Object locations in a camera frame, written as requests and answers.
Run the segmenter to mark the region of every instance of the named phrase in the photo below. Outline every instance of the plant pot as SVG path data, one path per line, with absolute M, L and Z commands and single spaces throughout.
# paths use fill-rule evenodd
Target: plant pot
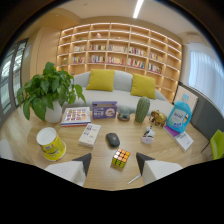
M 61 121 L 62 107 L 58 103 L 58 100 L 53 101 L 54 110 L 47 107 L 45 120 L 49 123 L 58 123 Z

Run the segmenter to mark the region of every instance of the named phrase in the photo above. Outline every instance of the green vase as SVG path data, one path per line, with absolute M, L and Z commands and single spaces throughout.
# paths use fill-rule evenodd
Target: green vase
M 135 120 L 139 123 L 142 123 L 149 111 L 150 100 L 149 98 L 143 96 L 139 99 L 136 113 L 135 113 Z

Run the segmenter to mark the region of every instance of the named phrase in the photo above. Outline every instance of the yellow cushion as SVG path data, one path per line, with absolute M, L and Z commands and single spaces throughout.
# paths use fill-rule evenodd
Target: yellow cushion
M 112 92 L 114 88 L 114 70 L 91 69 L 87 90 L 105 90 Z
M 133 73 L 131 95 L 156 99 L 155 79 Z

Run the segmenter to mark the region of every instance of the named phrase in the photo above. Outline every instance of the figurine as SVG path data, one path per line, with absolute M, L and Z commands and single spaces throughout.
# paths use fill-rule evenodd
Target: figurine
M 120 109 L 120 113 L 117 115 L 117 118 L 121 121 L 129 121 L 130 119 L 130 110 L 126 107 Z
M 155 135 L 155 132 L 152 130 L 152 126 L 147 127 L 146 132 L 142 136 L 142 141 L 146 144 L 150 144 L 154 141 L 154 138 L 153 138 L 154 135 Z
M 100 33 L 97 33 L 96 37 L 97 37 L 97 38 L 101 38 L 102 36 L 101 36 Z
M 149 120 L 151 122 L 155 122 L 156 126 L 161 125 L 161 127 L 163 127 L 166 123 L 167 117 L 164 113 L 160 113 L 159 110 L 153 110 Z

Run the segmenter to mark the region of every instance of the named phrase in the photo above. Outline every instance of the toy block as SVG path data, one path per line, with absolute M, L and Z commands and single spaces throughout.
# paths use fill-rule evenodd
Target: toy block
M 118 149 L 112 158 L 112 163 L 116 166 L 123 168 L 127 162 L 129 155 L 130 152 L 127 152 L 123 149 Z

